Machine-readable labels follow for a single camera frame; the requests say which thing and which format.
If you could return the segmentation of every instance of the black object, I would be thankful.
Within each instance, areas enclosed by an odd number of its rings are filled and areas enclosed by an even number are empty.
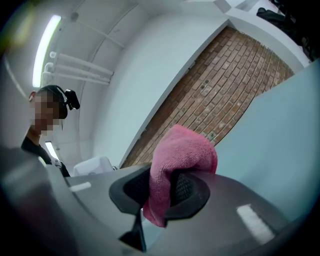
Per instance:
[[[109,190],[109,196],[118,209],[135,215],[131,231],[120,240],[128,245],[146,251],[144,233],[141,224],[140,209],[149,197],[150,166],[135,171],[115,181]],[[198,177],[176,170],[170,177],[170,208],[164,214],[165,226],[170,220],[191,218],[199,212],[210,197],[208,185]]]
[[[51,92],[51,93],[53,93],[53,96],[55,97],[54,100],[61,103],[60,113],[59,113],[60,119],[67,118],[67,116],[68,116],[67,105],[69,106],[70,110],[72,110],[72,109],[78,110],[80,108],[80,104],[79,104],[77,95],[73,90],[67,89],[64,91],[58,85],[47,85],[47,86],[42,87],[38,92]]]
[[[320,38],[315,25],[319,24],[319,9],[313,6],[313,1],[269,0],[282,13],[287,21],[293,22],[293,30],[302,36],[303,52],[311,61],[320,57]]]
[[[265,8],[259,8],[256,15],[275,25],[290,37],[298,46],[302,46],[302,35],[297,31],[295,24],[290,19],[288,20],[285,16],[272,10],[266,10]]]
[[[44,148],[40,145],[34,144],[28,137],[24,138],[21,148],[24,151],[30,152],[41,157],[47,165],[52,165],[51,158],[48,155],[47,151],[45,151]],[[61,162],[61,168],[59,169],[63,177],[70,177],[69,172],[63,162]]]

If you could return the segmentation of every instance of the white wall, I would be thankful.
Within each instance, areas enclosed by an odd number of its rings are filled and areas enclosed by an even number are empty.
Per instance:
[[[175,84],[226,24],[225,17],[152,19],[125,49],[102,96],[93,155],[121,165]]]

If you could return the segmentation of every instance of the microfiber cloth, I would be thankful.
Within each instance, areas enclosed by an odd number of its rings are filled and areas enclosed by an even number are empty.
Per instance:
[[[149,178],[149,198],[143,215],[158,227],[165,227],[165,211],[170,207],[170,177],[174,170],[189,169],[215,173],[218,157],[203,135],[176,124],[154,150]]]

